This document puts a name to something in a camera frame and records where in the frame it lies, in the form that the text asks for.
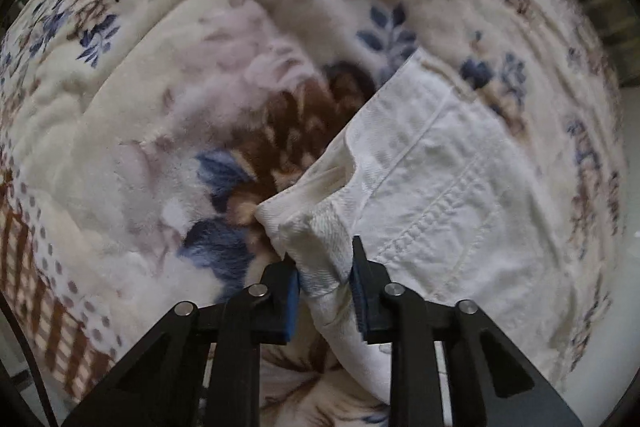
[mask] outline folded fabric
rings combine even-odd
[[[364,344],[356,327],[351,237],[424,298],[476,300],[553,382],[576,318],[574,267],[553,213],[506,127],[419,50],[256,217],[296,261],[314,324],[340,363],[388,401],[388,346]]]

